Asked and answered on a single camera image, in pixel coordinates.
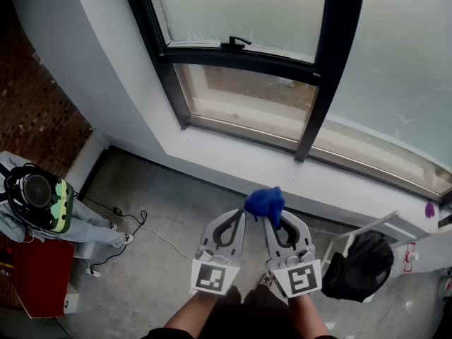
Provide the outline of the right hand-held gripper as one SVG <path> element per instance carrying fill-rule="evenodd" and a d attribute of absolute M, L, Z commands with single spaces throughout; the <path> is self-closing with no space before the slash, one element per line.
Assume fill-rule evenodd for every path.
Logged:
<path fill-rule="evenodd" d="M 315 259 L 315 246 L 304 221 L 284 210 L 280 217 L 280 238 L 269 218 L 263 219 L 263 226 L 270 256 L 266 267 L 281 295 L 294 298 L 320 290 L 321 261 Z"/>

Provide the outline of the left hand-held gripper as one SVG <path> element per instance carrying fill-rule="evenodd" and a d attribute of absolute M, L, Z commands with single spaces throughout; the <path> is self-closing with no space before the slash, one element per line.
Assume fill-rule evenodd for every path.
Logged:
<path fill-rule="evenodd" d="M 243 208 L 223 213 L 210 222 L 201 237 L 191 267 L 191 294 L 206 292 L 225 296 L 243 261 L 246 215 Z"/>

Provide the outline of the blue cleaning cloth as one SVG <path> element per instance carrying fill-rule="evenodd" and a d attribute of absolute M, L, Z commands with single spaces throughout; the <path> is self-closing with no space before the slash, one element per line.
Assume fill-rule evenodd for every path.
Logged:
<path fill-rule="evenodd" d="M 244 210 L 257 217 L 267 217 L 278 230 L 280 218 L 285 207 L 285 199 L 279 186 L 259 189 L 250 194 L 244 202 Z"/>

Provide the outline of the black window frame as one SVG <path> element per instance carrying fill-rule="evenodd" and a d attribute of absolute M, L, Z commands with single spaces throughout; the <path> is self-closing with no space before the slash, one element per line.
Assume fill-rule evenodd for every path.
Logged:
<path fill-rule="evenodd" d="M 180 128 L 452 202 L 452 0 L 127 1 Z"/>

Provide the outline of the person's right forearm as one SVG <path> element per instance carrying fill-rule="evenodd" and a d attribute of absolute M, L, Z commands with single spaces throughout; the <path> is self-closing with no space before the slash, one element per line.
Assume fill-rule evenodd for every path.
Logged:
<path fill-rule="evenodd" d="M 303 339 L 329 336 L 328 329 L 309 295 L 289 298 L 288 307 L 292 323 Z"/>

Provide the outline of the person's left forearm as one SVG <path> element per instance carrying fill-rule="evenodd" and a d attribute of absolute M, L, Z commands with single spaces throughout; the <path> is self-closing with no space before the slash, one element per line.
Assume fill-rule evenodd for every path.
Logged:
<path fill-rule="evenodd" d="M 210 316 L 218 296 L 209 292 L 197 292 L 191 299 L 165 324 L 165 328 L 186 331 L 193 338 L 201 333 Z"/>

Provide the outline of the black bag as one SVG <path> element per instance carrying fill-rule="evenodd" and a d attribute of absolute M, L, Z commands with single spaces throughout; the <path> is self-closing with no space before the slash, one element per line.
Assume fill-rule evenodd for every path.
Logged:
<path fill-rule="evenodd" d="M 322 293 L 334 299 L 363 302 L 388 280 L 393 251 L 379 232 L 354 238 L 347 256 L 336 252 L 322 279 Z"/>

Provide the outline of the person's black trousers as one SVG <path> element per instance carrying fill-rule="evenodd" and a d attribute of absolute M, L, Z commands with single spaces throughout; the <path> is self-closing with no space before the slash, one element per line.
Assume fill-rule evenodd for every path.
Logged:
<path fill-rule="evenodd" d="M 265 285 L 245 298 L 236 286 L 215 303 L 198 339 L 302 339 L 289 307 Z"/>

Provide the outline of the white rack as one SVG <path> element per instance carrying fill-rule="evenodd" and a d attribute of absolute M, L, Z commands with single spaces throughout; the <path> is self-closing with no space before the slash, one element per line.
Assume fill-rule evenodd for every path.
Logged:
<path fill-rule="evenodd" d="M 357 230 L 334 236 L 321 259 L 321 267 L 331 263 L 328 258 L 332 252 L 333 244 L 340 240 L 345 240 L 343 256 L 347 256 L 347 250 L 359 234 L 369 231 L 380 232 L 387 237 L 394 239 L 391 244 L 392 250 L 405 246 L 409 242 L 415 242 L 415 250 L 419 254 L 419 259 L 413 263 L 411 273 L 427 273 L 446 268 L 452 268 L 452 225 L 438 228 L 438 221 L 452 214 L 452 211 L 441 211 L 440 218 L 433 222 L 433 229 L 423 230 L 416 226 L 407 218 L 404 218 L 398 211 L 388 214 L 386 217 Z"/>

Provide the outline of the person's black shirt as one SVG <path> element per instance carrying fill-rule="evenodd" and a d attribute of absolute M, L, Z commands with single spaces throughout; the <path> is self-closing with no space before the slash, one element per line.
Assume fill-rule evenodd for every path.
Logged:
<path fill-rule="evenodd" d="M 238 326 L 208 323 L 195 338 L 176 328 L 156 328 L 142 339 L 306 339 L 293 325 L 271 326 L 269 323 L 251 323 Z"/>

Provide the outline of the white cardboard box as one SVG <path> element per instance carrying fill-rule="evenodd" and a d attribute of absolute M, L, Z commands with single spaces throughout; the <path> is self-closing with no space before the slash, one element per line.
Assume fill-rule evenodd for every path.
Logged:
<path fill-rule="evenodd" d="M 64 313 L 74 314 L 77 312 L 79 293 L 76 288 L 68 282 L 66 287 L 66 296 L 64 298 Z"/>

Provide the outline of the red box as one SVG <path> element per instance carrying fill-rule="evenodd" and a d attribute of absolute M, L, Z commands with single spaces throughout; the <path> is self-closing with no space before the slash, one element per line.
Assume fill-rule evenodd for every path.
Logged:
<path fill-rule="evenodd" d="M 14 242 L 12 255 L 12 286 L 29 317 L 63 316 L 73 245 L 59 240 Z"/>

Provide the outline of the black green helmet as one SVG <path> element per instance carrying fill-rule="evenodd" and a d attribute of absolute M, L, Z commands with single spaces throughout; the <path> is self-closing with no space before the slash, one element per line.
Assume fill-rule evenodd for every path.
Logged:
<path fill-rule="evenodd" d="M 74 190 L 67 181 L 32 163 L 12 169 L 0 163 L 0 175 L 4 178 L 0 204 L 9 204 L 20 222 L 45 232 L 68 231 Z"/>

